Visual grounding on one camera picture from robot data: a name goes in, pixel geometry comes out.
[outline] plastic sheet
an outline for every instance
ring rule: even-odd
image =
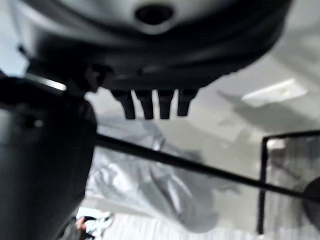
[[[166,142],[152,122],[108,118],[99,133],[171,155],[192,159]],[[218,178],[96,147],[87,182],[88,196],[104,198],[171,226],[204,233],[216,225],[215,189],[232,186]]]

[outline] black prong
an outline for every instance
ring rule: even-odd
[[[174,97],[174,90],[158,90],[160,118],[170,118],[171,101]]]
[[[111,94],[117,101],[121,103],[125,118],[129,120],[135,119],[136,113],[131,91],[111,90]]]
[[[139,99],[143,112],[144,118],[147,120],[154,119],[154,104],[152,102],[152,91],[135,91],[136,97]]]
[[[189,112],[190,102],[197,95],[198,89],[180,89],[179,90],[179,100],[178,100],[178,116],[186,117]]]

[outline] person's hand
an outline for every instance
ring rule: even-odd
[[[81,232],[85,232],[87,229],[87,226],[85,224],[85,217],[81,217],[76,221],[76,229],[78,229]]]

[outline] black pole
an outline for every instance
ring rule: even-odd
[[[126,141],[114,139],[112,137],[103,136],[98,134],[96,138],[96,146],[108,148],[117,152],[133,155],[149,161],[160,162],[166,165],[174,166],[177,168],[197,172],[200,174],[206,174],[213,177],[226,179],[239,184],[244,184],[253,188],[257,188],[263,191],[270,191],[294,198],[304,199],[320,203],[320,198],[313,197],[302,192],[293,191],[287,188],[274,186],[263,181],[257,181],[248,177],[237,175],[231,172],[223,171],[214,167],[202,165],[182,157],[172,156],[163,152],[154,151],[152,149],[138,146]]]
[[[267,167],[268,167],[268,149],[267,138],[262,139],[261,143],[261,166],[260,166],[260,182],[266,183],[267,181]],[[260,190],[258,196],[258,216],[256,232],[258,235],[263,235],[265,225],[265,208],[266,208],[266,191]]]

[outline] round hole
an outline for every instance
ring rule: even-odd
[[[174,16],[174,10],[170,6],[153,4],[142,6],[135,12],[135,17],[147,25],[160,25]]]

